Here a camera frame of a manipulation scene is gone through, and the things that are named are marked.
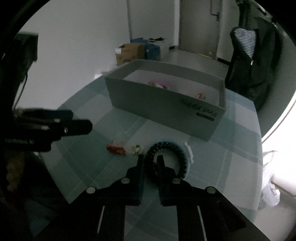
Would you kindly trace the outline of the red hair clip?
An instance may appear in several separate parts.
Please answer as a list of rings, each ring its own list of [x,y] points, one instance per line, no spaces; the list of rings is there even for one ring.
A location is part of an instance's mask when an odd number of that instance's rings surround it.
[[[118,146],[108,144],[108,145],[106,145],[106,149],[108,150],[108,152],[115,154],[115,155],[121,155],[121,156],[126,155],[126,150],[124,147],[118,147]]]

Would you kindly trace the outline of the grey door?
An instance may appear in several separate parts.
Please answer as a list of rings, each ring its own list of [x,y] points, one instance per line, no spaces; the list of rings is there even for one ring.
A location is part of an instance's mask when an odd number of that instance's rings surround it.
[[[220,0],[180,1],[179,49],[215,59],[221,11]]]

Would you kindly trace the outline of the blue storage box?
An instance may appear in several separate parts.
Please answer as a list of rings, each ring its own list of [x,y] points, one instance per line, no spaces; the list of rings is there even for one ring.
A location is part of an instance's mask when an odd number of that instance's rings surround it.
[[[155,45],[154,43],[151,43],[151,41],[146,40],[144,38],[137,38],[137,39],[131,39],[130,43],[144,44],[145,60],[154,60],[154,61],[160,60],[160,56],[161,56],[160,47],[158,45]]]

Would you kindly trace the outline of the small flower charm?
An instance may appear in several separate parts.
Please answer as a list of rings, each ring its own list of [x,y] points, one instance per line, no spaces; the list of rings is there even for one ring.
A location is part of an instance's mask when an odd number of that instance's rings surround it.
[[[132,146],[132,154],[133,155],[140,155],[142,153],[142,148],[140,145],[135,145],[135,146]]]

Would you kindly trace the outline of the printed white round badge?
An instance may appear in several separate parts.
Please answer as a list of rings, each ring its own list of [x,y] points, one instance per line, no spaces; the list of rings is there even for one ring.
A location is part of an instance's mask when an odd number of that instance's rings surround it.
[[[205,100],[205,99],[206,99],[206,96],[205,96],[203,93],[199,93],[199,94],[196,96],[196,99],[199,99],[199,100]]]

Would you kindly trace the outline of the brown cardboard box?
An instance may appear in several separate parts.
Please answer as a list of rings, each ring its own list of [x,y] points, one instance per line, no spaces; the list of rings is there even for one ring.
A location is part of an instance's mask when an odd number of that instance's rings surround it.
[[[145,45],[142,43],[128,43],[115,49],[117,65],[144,59]]]

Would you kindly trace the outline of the grey cardboard organizer box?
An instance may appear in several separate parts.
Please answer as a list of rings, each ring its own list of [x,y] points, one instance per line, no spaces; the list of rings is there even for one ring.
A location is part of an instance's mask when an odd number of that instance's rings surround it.
[[[178,65],[135,60],[109,72],[105,81],[115,108],[205,141],[226,111],[223,79]],[[199,93],[206,99],[196,99]]]

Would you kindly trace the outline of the white plastic bag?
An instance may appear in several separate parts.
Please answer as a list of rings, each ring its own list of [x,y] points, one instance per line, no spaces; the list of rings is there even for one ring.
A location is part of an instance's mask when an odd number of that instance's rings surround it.
[[[275,207],[280,202],[280,190],[276,188],[270,181],[262,189],[259,208],[263,209],[266,207]]]

